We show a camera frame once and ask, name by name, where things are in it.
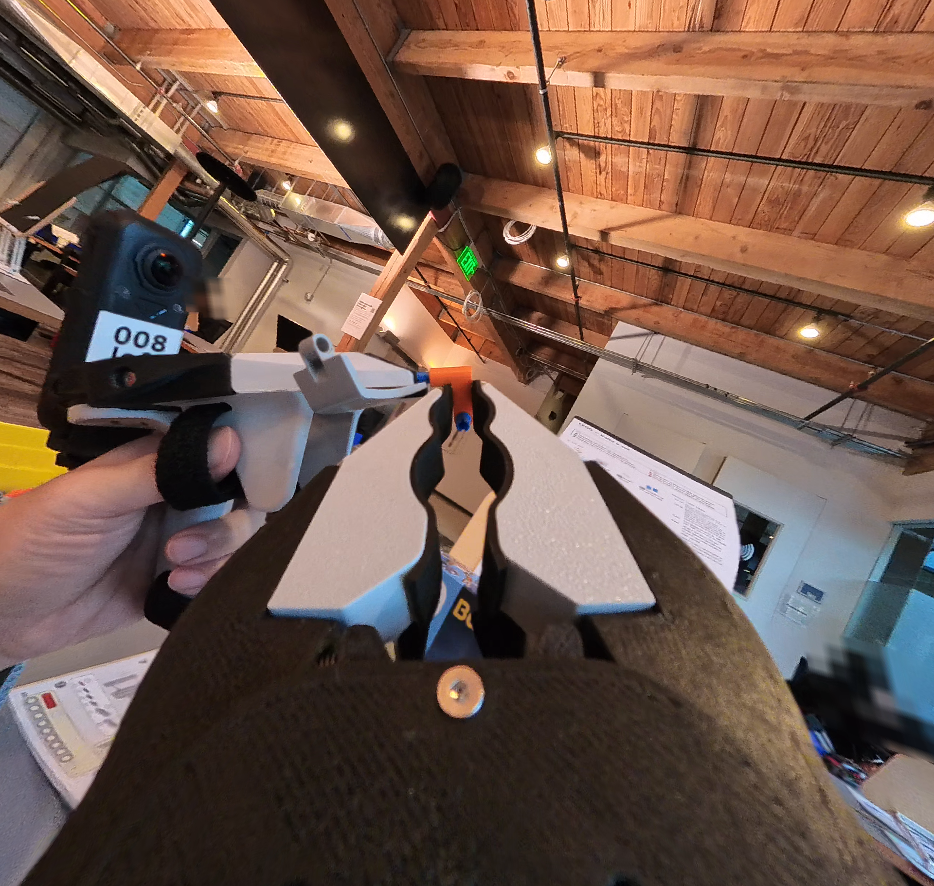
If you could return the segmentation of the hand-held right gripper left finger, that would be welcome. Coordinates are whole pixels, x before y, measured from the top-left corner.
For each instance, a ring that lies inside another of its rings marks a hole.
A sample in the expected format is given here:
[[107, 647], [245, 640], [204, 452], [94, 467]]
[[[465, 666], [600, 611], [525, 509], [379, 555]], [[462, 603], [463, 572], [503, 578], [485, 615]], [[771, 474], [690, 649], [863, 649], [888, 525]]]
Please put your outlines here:
[[442, 589], [430, 497], [445, 475], [450, 387], [430, 390], [344, 459], [268, 602], [281, 618], [372, 627], [424, 658]]

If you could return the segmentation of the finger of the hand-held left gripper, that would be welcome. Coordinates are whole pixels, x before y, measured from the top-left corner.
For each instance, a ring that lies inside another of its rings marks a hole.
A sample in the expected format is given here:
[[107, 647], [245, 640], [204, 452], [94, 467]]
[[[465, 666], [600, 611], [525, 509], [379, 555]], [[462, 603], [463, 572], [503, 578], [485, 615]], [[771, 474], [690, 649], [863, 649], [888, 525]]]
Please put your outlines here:
[[298, 353], [237, 354], [231, 360], [231, 386], [237, 394], [302, 393], [294, 376], [304, 366]]
[[333, 414], [315, 413], [297, 488], [304, 488], [325, 468], [339, 465], [356, 447], [388, 425], [401, 408], [398, 402], [386, 402]]

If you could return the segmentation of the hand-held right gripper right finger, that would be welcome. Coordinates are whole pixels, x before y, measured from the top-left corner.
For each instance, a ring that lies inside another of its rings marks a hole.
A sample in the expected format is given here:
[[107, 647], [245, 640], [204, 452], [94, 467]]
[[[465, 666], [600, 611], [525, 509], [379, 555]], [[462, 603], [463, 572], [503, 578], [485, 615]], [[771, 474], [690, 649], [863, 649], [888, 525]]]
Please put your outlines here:
[[473, 631], [486, 659], [611, 659], [594, 619], [656, 599], [578, 454], [488, 382], [472, 387], [487, 511]]

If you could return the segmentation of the grey curved building piece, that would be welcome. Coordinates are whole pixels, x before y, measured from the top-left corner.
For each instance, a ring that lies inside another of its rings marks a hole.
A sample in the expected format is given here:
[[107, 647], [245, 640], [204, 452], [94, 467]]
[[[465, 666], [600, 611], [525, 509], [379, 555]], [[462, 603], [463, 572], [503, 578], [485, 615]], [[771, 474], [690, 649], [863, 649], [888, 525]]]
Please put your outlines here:
[[339, 353], [330, 339], [315, 333], [298, 346], [304, 367], [295, 374], [314, 414], [335, 415], [394, 406], [423, 396], [427, 375], [359, 352]]

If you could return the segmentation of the orange connector with blue pins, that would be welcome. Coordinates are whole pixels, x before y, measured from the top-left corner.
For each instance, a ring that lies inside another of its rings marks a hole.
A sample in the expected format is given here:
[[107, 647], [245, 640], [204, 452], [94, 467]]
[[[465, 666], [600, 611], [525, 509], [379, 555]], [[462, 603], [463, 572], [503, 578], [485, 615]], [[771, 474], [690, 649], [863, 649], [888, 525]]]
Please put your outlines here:
[[468, 366], [430, 368], [415, 372], [417, 382], [433, 389], [451, 390], [451, 411], [454, 427], [467, 432], [473, 427], [473, 373]]

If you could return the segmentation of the person's left hand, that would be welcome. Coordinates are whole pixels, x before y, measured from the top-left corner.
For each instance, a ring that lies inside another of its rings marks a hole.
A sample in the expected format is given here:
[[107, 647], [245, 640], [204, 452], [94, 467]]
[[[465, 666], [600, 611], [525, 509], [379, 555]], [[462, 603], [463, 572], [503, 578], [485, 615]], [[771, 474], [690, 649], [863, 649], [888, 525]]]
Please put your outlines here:
[[124, 444], [2, 504], [2, 670], [139, 622], [160, 561], [171, 590], [197, 595], [265, 523], [235, 509], [165, 538], [160, 443]]

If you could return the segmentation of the white instruction poster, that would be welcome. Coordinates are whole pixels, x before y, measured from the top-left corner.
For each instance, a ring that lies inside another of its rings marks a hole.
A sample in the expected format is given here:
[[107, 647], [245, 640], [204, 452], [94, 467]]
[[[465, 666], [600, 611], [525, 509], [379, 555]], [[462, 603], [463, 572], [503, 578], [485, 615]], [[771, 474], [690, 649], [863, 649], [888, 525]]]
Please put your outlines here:
[[581, 460], [598, 463], [733, 590], [741, 542], [731, 495], [578, 416], [559, 438]]

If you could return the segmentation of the white paper notice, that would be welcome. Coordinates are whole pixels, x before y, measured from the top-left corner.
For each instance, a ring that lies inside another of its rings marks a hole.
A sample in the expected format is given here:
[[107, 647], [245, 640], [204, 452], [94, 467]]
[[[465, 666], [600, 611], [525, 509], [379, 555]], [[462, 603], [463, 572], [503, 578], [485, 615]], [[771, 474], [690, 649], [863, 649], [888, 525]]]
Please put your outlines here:
[[360, 294], [344, 320], [342, 332], [357, 341], [371, 326], [381, 305], [381, 300], [369, 294]]

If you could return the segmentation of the blue robot kit box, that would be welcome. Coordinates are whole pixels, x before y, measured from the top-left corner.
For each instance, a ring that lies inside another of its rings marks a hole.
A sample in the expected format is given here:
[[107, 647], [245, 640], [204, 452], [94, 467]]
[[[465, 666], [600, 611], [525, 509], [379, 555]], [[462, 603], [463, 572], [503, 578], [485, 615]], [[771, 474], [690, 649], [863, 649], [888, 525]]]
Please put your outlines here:
[[473, 630], [478, 575], [442, 555], [442, 588], [431, 620], [425, 661], [479, 660], [483, 654]]

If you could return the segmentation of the yellow plastic bin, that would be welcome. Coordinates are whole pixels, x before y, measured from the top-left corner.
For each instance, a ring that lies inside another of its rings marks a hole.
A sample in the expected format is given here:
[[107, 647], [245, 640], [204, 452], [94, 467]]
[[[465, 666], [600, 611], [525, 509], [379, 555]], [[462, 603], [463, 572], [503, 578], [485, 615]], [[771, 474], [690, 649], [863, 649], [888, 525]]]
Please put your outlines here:
[[47, 448], [43, 428], [1, 422], [1, 494], [18, 494], [51, 481], [66, 469]]

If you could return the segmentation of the black hanging panel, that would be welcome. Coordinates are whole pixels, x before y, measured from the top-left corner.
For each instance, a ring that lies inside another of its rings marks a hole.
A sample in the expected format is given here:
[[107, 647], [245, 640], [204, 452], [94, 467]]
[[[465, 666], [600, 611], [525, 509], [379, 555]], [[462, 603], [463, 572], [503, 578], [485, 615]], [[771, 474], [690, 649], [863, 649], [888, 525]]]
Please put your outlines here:
[[403, 145], [326, 0], [208, 0], [392, 245], [429, 214], [436, 169]]

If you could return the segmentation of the open instruction booklet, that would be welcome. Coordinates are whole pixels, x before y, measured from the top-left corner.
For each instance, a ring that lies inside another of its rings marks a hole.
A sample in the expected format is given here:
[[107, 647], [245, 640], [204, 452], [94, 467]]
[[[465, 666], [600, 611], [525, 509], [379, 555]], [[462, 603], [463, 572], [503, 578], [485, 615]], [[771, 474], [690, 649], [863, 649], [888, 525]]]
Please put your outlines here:
[[71, 810], [105, 762], [158, 649], [18, 685], [6, 703], [32, 757]]

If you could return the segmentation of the wooden post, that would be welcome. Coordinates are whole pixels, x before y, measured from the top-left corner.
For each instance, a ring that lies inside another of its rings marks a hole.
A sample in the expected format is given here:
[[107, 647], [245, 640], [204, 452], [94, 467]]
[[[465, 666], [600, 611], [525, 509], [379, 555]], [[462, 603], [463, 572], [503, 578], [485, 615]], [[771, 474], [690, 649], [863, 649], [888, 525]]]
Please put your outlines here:
[[434, 212], [430, 212], [419, 225], [405, 250], [396, 250], [392, 253], [377, 282], [366, 293], [382, 301], [376, 317], [360, 341], [343, 334], [336, 346], [338, 353], [363, 353], [366, 350], [389, 312], [392, 303], [395, 302], [407, 282], [408, 277], [414, 271], [415, 266], [421, 262], [425, 251], [437, 237], [438, 229], [437, 216]]

